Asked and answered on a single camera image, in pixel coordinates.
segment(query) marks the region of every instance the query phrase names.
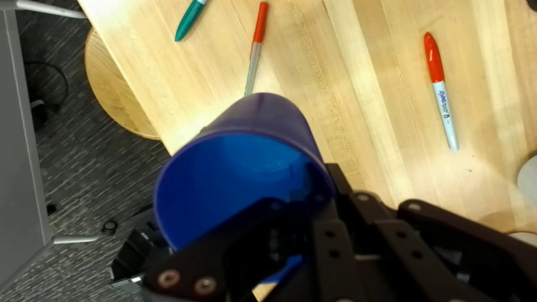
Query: gray carpet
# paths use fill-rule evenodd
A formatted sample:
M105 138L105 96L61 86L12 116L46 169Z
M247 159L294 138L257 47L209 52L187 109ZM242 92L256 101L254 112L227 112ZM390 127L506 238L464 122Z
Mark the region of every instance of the gray carpet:
M74 0L42 0L78 8ZM84 72L88 20L17 12L32 97L47 102L49 121L37 131L51 225L61 235L100 233L121 223L115 237L88 245L53 247L0 294L2 302L141 300L110 287L106 267L133 228L131 215L152 203L158 171L168 159L160 143L138 138L111 121L96 102ZM47 69L58 65L68 77Z

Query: teal marker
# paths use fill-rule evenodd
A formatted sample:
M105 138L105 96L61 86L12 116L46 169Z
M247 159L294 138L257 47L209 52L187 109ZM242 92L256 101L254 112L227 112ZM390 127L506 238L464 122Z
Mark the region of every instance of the teal marker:
M205 7L207 0L193 0L188 5L188 10L185 12L178 30L175 32L175 40L183 40L183 37L188 34L188 30L192 28L192 25L197 22L197 18L200 17L204 7Z

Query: orange marker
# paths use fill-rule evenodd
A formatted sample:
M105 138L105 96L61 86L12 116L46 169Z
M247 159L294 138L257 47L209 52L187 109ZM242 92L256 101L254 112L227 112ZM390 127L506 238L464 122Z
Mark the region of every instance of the orange marker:
M438 102L444 129L447 133L450 149L457 151L459 143L457 143L457 133L455 133L455 124L454 124L452 109L450 109L450 99L445 86L440 50L435 37L430 32L423 35L423 44L425 44L427 64L430 67L430 75L432 75L433 91Z
M269 13L269 3L267 2L259 3L256 32L252 37L251 65L249 65L246 96L254 92L257 65L259 65L259 59L262 55L262 44L264 44L264 37L266 37L267 13Z

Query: blue bucket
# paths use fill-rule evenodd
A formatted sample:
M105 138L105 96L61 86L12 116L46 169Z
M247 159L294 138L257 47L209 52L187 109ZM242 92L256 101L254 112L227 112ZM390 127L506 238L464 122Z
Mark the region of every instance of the blue bucket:
M165 166L160 228L182 250L262 198L333 198L333 179L299 107L276 94L237 101Z

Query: light wood surface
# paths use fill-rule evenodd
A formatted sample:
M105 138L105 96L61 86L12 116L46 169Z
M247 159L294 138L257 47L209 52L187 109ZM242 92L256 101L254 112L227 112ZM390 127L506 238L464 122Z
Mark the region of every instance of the light wood surface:
M79 2L170 153L242 96L259 2L210 2L180 44L190 0ZM459 153L430 86L427 30L444 55ZM256 91L294 101L356 190L537 230L516 186L537 149L536 32L524 0L277 0Z
M88 35L84 65L89 86L101 107L125 129L148 139L158 139L152 121L96 30Z

